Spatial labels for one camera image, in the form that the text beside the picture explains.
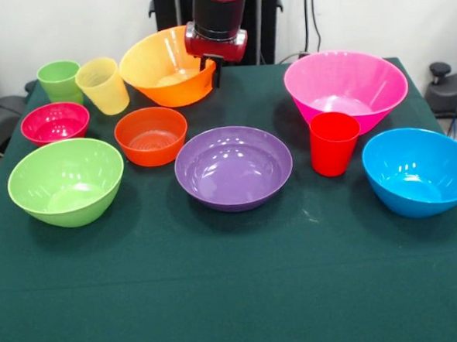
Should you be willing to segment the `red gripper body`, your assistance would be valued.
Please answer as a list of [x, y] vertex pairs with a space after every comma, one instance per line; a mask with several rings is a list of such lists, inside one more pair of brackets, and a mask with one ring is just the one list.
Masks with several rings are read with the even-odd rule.
[[197, 57], [218, 56], [227, 62], [240, 62], [244, 57], [248, 42], [247, 31], [240, 29], [234, 39], [228, 41], [214, 41], [199, 36], [195, 31], [186, 32], [185, 49]]

